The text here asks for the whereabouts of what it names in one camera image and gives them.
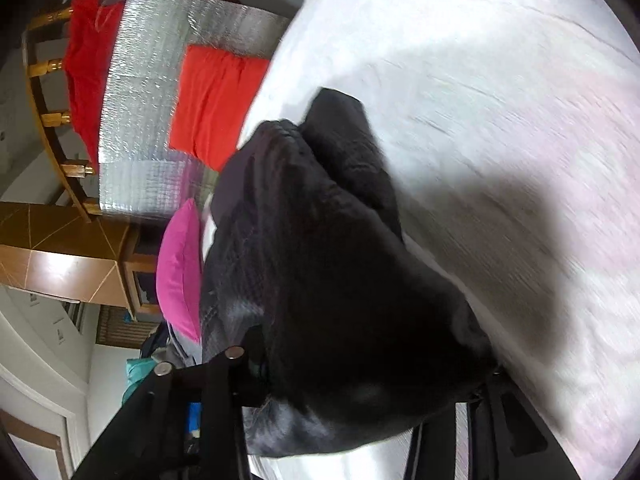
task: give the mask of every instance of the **metal rivet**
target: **metal rivet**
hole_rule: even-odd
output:
[[[225,350],[227,359],[239,359],[244,355],[244,348],[241,346],[230,346]]]
[[[158,363],[154,368],[154,373],[157,376],[162,377],[163,375],[170,374],[173,369],[174,366],[171,363]]]

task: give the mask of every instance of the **white wall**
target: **white wall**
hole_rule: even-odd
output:
[[[88,384],[44,344],[4,288],[0,288],[0,377],[65,417],[72,465],[77,467],[90,446]]]
[[[39,60],[63,57],[68,40],[45,41],[39,43],[36,53]],[[42,92],[49,110],[67,110],[69,108],[66,77],[63,72],[53,72],[40,78]],[[28,101],[26,79],[22,65],[20,49],[13,50],[0,70],[0,173],[6,173],[8,165],[21,165],[24,157],[32,163],[2,195],[4,202],[46,203],[60,182],[44,151],[36,129],[31,105]],[[71,128],[57,128],[60,143],[69,159],[87,159],[86,148],[82,140]],[[88,196],[98,196],[98,177],[79,179]]]
[[[82,139],[73,131],[60,137],[60,144],[69,158],[87,158]],[[93,175],[79,179],[88,196],[98,196],[98,176]],[[39,152],[27,168],[9,185],[2,194],[2,202],[24,202],[44,204],[60,185],[58,176],[47,154]]]
[[[39,43],[36,49],[38,60],[63,57],[67,43],[67,39]],[[41,82],[49,110],[69,108],[64,73],[51,73],[41,78]],[[11,157],[18,156],[23,149],[40,138],[28,100],[22,51],[19,48],[10,52],[0,70],[0,115]]]
[[[6,293],[44,344],[88,383],[100,307],[95,304],[85,306],[79,333],[59,301],[42,296],[35,296],[31,300],[28,292],[12,288],[6,288]]]
[[[92,444],[122,405],[122,396],[127,389],[127,359],[138,357],[140,350],[94,346],[87,402]]]

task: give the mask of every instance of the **silver insulation blanket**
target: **silver insulation blanket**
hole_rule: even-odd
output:
[[[170,150],[169,127],[188,44],[271,57],[289,24],[221,0],[128,0],[107,79],[98,161],[105,214],[167,218],[212,191],[216,173]]]

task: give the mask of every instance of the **wooden furniture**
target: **wooden furniture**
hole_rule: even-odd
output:
[[[0,202],[0,283],[119,306],[133,319],[158,314],[157,303],[141,301],[136,274],[151,275],[154,292],[156,256],[138,253],[140,233],[127,218],[87,223],[78,208]]]
[[[91,215],[100,214],[100,205],[97,199],[86,195],[78,179],[94,174],[94,167],[88,160],[69,160],[66,157],[56,128],[69,124],[71,114],[68,110],[49,110],[40,84],[41,77],[64,69],[62,59],[38,60],[35,48],[41,41],[59,38],[61,25],[71,17],[71,13],[72,9],[69,7],[33,18],[22,35],[22,60],[31,110],[45,152],[80,217],[89,222]]]
[[[98,330],[95,334],[96,344],[139,349],[149,334],[158,328],[157,322],[127,322],[123,312],[117,306],[100,306]]]

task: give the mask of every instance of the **wooden cabinet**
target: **wooden cabinet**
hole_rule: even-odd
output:
[[[0,202],[0,283],[123,307],[134,319],[156,314],[157,301],[145,299],[140,281],[147,275],[154,296],[159,239],[149,244],[144,232],[129,219],[86,222],[71,206]]]

